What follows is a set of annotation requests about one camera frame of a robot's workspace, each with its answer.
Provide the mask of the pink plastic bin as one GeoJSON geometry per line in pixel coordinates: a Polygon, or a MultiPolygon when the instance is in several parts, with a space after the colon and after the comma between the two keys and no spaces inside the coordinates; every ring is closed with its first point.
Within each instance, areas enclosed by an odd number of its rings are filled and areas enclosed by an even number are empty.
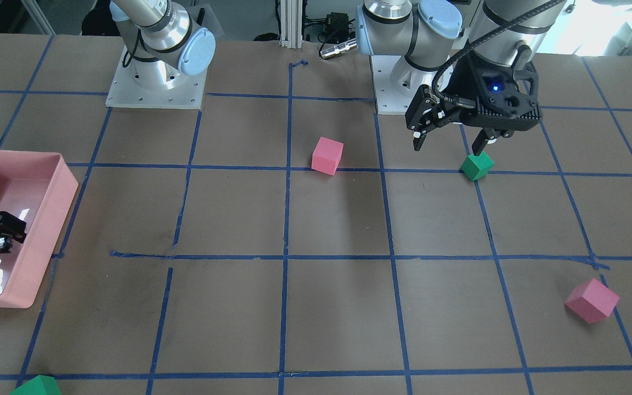
{"type": "Polygon", "coordinates": [[[77,187],[60,153],[0,150],[0,308],[33,304],[77,187]]]}

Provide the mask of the pink foam cube centre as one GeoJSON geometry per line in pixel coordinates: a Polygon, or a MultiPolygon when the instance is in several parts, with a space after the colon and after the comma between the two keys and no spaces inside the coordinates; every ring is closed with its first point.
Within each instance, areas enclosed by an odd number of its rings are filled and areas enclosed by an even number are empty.
{"type": "Polygon", "coordinates": [[[327,137],[320,137],[311,159],[311,170],[335,175],[341,162],[344,144],[327,137]]]}

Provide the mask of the pink foam cube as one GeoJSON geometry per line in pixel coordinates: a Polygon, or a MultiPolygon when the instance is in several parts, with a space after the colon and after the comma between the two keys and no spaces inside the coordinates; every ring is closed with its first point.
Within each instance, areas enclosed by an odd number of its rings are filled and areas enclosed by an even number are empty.
{"type": "Polygon", "coordinates": [[[341,162],[344,144],[327,137],[320,137],[311,159],[311,170],[335,175],[341,162]]]}
{"type": "Polygon", "coordinates": [[[619,295],[592,278],[574,288],[565,307],[586,323],[594,324],[609,318],[619,300],[619,295]]]}

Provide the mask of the aluminium frame post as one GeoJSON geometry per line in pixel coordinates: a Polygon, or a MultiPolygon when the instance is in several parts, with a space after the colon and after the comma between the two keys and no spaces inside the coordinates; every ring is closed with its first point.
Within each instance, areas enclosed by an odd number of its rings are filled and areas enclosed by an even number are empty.
{"type": "Polygon", "coordinates": [[[279,45],[285,48],[303,47],[304,1],[278,1],[279,45]]]}

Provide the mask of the green foam cube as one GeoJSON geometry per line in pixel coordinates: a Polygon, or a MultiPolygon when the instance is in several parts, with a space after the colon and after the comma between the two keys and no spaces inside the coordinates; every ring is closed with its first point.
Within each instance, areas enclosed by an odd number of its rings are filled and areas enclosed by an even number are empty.
{"type": "Polygon", "coordinates": [[[460,170],[467,179],[471,182],[475,182],[476,180],[485,177],[494,165],[494,160],[492,160],[486,152],[482,152],[479,155],[467,155],[460,167],[460,170]]]}
{"type": "Polygon", "coordinates": [[[54,377],[38,375],[16,387],[10,395],[61,395],[54,377]]]}

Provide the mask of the green foam cube far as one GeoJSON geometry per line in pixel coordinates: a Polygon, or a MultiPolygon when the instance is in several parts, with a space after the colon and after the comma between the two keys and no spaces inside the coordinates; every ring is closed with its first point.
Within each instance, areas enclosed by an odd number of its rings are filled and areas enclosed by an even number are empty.
{"type": "Polygon", "coordinates": [[[61,395],[54,377],[38,375],[16,387],[10,395],[61,395]]]}

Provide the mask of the green foam cube centre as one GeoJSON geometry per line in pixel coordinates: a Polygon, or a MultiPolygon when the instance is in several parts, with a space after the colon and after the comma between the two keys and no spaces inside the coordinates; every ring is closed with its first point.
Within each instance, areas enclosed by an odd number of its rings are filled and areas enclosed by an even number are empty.
{"type": "Polygon", "coordinates": [[[486,152],[482,152],[479,155],[467,155],[460,167],[460,170],[467,179],[471,182],[475,182],[476,180],[485,177],[494,165],[494,160],[492,160],[486,152]]]}

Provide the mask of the pink foam cube near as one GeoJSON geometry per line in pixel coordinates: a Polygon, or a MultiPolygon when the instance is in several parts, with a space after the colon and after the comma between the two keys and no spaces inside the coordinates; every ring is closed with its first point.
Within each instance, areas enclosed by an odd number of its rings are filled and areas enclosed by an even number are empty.
{"type": "Polygon", "coordinates": [[[594,324],[609,318],[619,300],[619,295],[592,278],[574,288],[565,307],[586,323],[594,324]]]}

